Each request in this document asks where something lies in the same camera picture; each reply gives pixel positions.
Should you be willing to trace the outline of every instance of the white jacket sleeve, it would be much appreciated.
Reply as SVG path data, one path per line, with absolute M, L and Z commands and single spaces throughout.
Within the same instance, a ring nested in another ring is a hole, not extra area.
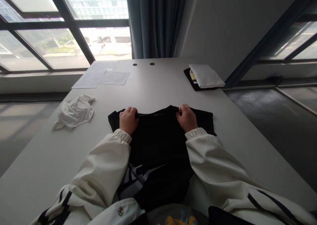
M 92 149 L 70 184 L 61 188 L 54 205 L 32 224 L 71 211 L 65 224 L 87 224 L 112 203 L 127 168 L 132 138 L 121 129 Z
M 263 219 L 266 220 L 265 223 L 280 223 L 268 212 L 258 210 L 250 201 L 251 197 L 263 209 L 269 210 L 286 222 L 293 224 L 294 220 L 281 210 L 273 201 L 275 199 L 282 203 L 301 223 L 316 224 L 316 220 L 305 209 L 275 195 L 256 182 L 244 166 L 222 147 L 217 137 L 207 134 L 202 128 L 194 129 L 185 136 L 191 166 L 217 207 L 255 224 L 261 224 L 260 220 Z

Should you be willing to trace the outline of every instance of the white jacket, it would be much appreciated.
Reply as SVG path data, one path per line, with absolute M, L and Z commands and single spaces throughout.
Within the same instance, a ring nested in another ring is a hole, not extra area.
M 260 190 L 281 202 L 301 223 L 317 224 L 305 209 L 256 182 L 221 146 L 217 137 L 207 134 L 202 128 L 185 136 L 191 166 L 214 206 L 254 224 L 282 224 L 273 215 L 255 208 L 248 199 L 250 194 L 262 208 L 280 215 L 289 224 L 295 224 Z M 113 203 L 127 168 L 131 140 L 131 136 L 120 129 L 108 134 L 87 155 L 70 184 L 61 188 L 54 205 L 43 213 L 42 218 L 51 220 L 67 205 L 71 212 L 65 224 L 129 224 L 144 213 L 133 198 Z M 67 205 L 63 204 L 65 200 L 68 200 Z M 40 224 L 38 218 L 32 224 Z

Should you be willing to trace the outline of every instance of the jacket button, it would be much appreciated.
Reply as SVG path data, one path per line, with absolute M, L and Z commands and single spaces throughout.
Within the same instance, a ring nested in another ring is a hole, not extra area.
M 123 214 L 123 208 L 122 207 L 119 207 L 118 208 L 118 214 L 121 216 Z

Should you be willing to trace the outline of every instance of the black folded clothing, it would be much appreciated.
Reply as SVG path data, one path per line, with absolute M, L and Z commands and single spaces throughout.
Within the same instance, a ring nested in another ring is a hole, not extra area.
M 191 86 L 193 87 L 194 91 L 201 91 L 201 90 L 215 90 L 218 89 L 219 87 L 212 87 L 212 88 L 200 88 L 198 84 L 195 84 L 191 78 L 191 75 L 189 73 L 191 68 L 187 68 L 184 70 L 184 73 L 187 77 L 187 79 L 189 80 L 189 82 L 191 83 Z
M 198 127 L 216 136 L 213 114 L 192 110 L 196 114 Z M 108 116 L 113 131 L 119 128 L 119 115 L 123 111 L 124 109 L 114 111 Z M 139 125 L 130 143 L 129 169 L 135 169 L 135 177 L 145 175 L 147 178 L 143 178 L 146 181 L 142 183 L 142 188 L 131 197 L 146 211 L 181 202 L 186 195 L 189 179 L 194 174 L 187 152 L 185 132 L 176 118 L 177 111 L 178 107 L 169 106 L 155 113 L 137 115 Z M 123 181 L 120 191 L 137 183 L 137 179 L 132 177 L 133 175 L 129 175 L 129 179 Z

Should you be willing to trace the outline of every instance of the window frame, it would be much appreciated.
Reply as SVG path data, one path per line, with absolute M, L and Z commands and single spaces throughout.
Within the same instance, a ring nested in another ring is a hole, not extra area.
M 294 23 L 300 22 L 314 22 L 317 21 L 317 14 L 303 14 L 297 21 Z M 301 46 L 291 52 L 284 59 L 266 59 L 266 60 L 258 60 L 256 64 L 280 64 L 280 63 L 305 63 L 305 62 L 317 62 L 317 58 L 309 58 L 309 59 L 294 59 L 298 54 L 303 52 L 306 48 L 311 46 L 313 43 L 317 41 L 317 33 L 311 36 L 308 40 L 306 40 Z
M 67 28 L 70 30 L 70 32 L 74 36 L 77 44 L 79 45 L 81 51 L 83 52 L 83 54 L 86 57 L 89 64 L 92 64 L 95 61 L 95 57 L 91 53 L 91 51 L 88 47 L 88 44 L 87 44 L 84 36 L 82 35 L 81 31 L 80 31 L 80 28 L 129 27 L 129 19 L 75 20 L 76 14 L 75 14 L 74 10 L 69 9 L 70 5 L 67 5 L 68 0 L 53 0 L 53 2 L 58 9 L 59 17 L 63 18 L 64 21 L 7 22 L 0 15 L 0 30 L 8 30 L 41 63 L 44 64 L 44 66 L 47 68 L 47 70 L 9 71 L 4 66 L 1 66 L 1 64 L 0 64 L 0 71 L 1 71 L 0 74 L 18 74 L 18 73 L 33 73 L 33 72 L 68 72 L 68 71 L 85 71 L 85 70 L 87 70 L 87 68 L 53 69 L 52 66 L 17 32 L 18 30 L 65 29 L 65 28 Z M 32 16 L 32 17 L 28 17 L 28 18 L 47 18 L 47 16 L 42 16 L 42 17 Z

